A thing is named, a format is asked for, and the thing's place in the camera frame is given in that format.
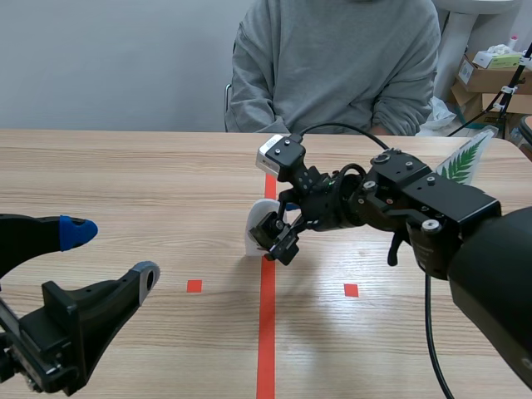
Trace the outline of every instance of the red square marker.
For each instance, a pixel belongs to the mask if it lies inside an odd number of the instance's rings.
[[[201,285],[203,284],[202,280],[189,280],[186,284],[187,293],[201,293]]]
[[[358,285],[356,284],[344,284],[343,290],[346,293],[346,297],[358,298]]]

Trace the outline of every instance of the person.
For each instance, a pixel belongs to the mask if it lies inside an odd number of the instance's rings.
[[[439,43],[431,0],[255,0],[234,44],[228,130],[334,121],[415,135],[431,113]]]

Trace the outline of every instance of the blue gripper tip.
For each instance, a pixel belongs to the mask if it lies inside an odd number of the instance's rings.
[[[98,234],[98,226],[90,220],[75,224],[68,216],[59,217],[59,248],[62,252],[86,244]]]

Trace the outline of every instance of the red tape line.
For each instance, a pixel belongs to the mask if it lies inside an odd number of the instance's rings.
[[[277,181],[266,175],[264,197],[277,199]],[[262,258],[260,269],[257,399],[275,398],[275,262]]]

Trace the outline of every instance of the white cylinder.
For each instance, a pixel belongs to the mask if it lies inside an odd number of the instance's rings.
[[[508,47],[512,50],[515,50],[515,46],[517,46],[517,42],[519,41],[519,38],[517,36],[512,36],[510,41],[508,42]]]

